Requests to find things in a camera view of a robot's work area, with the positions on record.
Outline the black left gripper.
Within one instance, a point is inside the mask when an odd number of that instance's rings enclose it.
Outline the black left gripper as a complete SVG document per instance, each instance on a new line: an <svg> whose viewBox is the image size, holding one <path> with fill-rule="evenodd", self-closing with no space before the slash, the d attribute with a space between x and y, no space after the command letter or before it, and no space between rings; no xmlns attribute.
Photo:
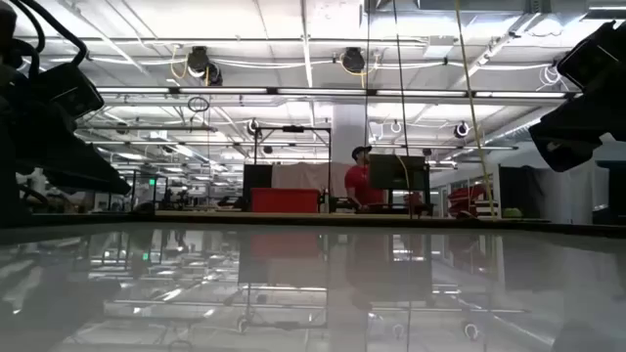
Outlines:
<svg viewBox="0 0 626 352"><path fill-rule="evenodd" d="M74 135L75 123L57 103L14 101L15 169L44 169L55 187L126 195L131 187L92 144Z"/></svg>

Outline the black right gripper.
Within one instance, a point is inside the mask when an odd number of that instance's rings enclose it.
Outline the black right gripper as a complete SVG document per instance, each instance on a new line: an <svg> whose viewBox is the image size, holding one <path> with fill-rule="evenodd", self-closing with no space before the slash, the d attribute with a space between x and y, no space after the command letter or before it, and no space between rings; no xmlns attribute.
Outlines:
<svg viewBox="0 0 626 352"><path fill-rule="evenodd" d="M626 142L626 79L610 77L571 101L568 110L570 116L553 110L528 129L552 170L564 172L590 160L604 133Z"/></svg>

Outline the white curtain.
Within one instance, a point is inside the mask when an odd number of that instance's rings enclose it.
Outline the white curtain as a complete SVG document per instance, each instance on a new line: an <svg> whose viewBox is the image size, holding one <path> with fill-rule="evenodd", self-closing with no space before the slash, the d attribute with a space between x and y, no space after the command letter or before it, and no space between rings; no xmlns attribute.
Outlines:
<svg viewBox="0 0 626 352"><path fill-rule="evenodd" d="M539 202L544 219L557 224L590 225L593 218L594 163L587 161L565 172L542 169Z"/></svg>

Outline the dark curtain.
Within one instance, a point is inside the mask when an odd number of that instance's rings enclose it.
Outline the dark curtain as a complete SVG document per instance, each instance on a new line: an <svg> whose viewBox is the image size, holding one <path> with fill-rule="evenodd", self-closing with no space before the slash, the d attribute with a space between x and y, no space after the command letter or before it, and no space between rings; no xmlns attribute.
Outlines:
<svg viewBox="0 0 626 352"><path fill-rule="evenodd" d="M499 167L500 206L519 208L522 218L538 219L541 217L540 203L543 191L539 184L539 172L531 166Z"/></svg>

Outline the red cart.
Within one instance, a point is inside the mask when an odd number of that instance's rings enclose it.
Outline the red cart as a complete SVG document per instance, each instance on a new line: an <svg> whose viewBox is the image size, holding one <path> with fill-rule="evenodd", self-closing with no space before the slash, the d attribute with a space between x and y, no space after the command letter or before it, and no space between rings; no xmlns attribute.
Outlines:
<svg viewBox="0 0 626 352"><path fill-rule="evenodd" d="M477 214L475 202L484 200L485 197L486 189L481 184L454 190L448 196L450 202L448 212L452 217L459 217L465 213L474 216Z"/></svg>

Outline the black monitor on stand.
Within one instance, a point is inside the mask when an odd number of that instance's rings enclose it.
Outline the black monitor on stand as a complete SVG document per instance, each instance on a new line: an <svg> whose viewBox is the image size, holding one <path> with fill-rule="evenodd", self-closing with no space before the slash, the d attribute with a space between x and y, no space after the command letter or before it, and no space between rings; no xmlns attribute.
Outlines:
<svg viewBox="0 0 626 352"><path fill-rule="evenodd" d="M370 205L369 212L418 218L432 214L430 169L423 156L372 154L370 161L369 184L386 191L387 199Z"/></svg>

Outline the black flat panel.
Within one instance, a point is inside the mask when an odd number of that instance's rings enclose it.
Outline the black flat panel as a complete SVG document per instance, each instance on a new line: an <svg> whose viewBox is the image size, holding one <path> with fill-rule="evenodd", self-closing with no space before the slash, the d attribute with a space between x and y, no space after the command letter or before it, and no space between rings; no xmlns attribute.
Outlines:
<svg viewBox="0 0 626 352"><path fill-rule="evenodd" d="M243 180L243 211L251 210L251 190L272 187L272 165L246 164Z"/></svg>

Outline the red plastic bin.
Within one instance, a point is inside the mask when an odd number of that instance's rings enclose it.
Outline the red plastic bin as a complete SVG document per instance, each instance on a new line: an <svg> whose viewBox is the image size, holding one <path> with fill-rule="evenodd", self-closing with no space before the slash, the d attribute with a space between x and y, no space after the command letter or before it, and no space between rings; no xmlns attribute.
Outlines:
<svg viewBox="0 0 626 352"><path fill-rule="evenodd" d="M313 189L256 188L251 190L251 211L318 213L320 193Z"/></svg>

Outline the person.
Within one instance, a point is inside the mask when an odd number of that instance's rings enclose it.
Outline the person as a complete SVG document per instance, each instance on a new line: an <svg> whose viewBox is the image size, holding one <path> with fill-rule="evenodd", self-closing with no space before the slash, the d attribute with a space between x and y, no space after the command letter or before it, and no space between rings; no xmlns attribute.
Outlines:
<svg viewBox="0 0 626 352"><path fill-rule="evenodd" d="M383 204L385 191L375 189L370 184L370 152L372 146L357 147L352 151L355 164L344 175L344 188L347 197L356 204L359 210L371 205Z"/></svg>

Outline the long ceiling light strip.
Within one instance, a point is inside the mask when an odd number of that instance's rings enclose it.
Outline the long ceiling light strip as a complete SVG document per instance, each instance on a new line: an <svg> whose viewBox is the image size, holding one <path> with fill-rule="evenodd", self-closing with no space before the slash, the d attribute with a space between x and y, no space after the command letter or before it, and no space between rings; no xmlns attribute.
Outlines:
<svg viewBox="0 0 626 352"><path fill-rule="evenodd" d="M433 98L513 98L564 99L579 96L575 92L544 91L461 91L461 90L400 90L400 89L338 89L338 88L278 88L278 87L98 87L101 94L207 94L207 95L288 95L288 96L377 96L377 97L433 97Z"/></svg>

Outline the black open frame enclosure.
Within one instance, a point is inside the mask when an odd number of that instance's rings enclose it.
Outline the black open frame enclosure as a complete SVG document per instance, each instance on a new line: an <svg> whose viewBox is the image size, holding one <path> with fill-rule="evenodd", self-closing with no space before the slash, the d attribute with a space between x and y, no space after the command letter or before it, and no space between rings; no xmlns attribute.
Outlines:
<svg viewBox="0 0 626 352"><path fill-rule="evenodd" d="M129 194L132 211L157 211L169 187L166 176L148 173L135 173L132 177Z"/></svg>

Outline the black metal frame rig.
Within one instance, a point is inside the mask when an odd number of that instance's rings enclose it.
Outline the black metal frame rig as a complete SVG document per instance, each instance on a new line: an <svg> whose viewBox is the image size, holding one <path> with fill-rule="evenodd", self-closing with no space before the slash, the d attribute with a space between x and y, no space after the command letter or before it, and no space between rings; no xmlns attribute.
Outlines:
<svg viewBox="0 0 626 352"><path fill-rule="evenodd" d="M258 147L269 138L274 131L282 131L286 133L304 133L304 132L312 132L315 136L318 137L319 140L325 142L328 149L328 157L327 157L327 170L328 170L328 180L327 187L324 190L324 201L326 205L326 210L328 213L331 213L331 197L333 195L333 186L332 186L332 129L330 127L307 127L302 125L282 125L282 126L260 126L256 125L253 128L253 164L256 165L258 161ZM328 134L328 140L324 140L319 136L318 132L323 131Z"/></svg>

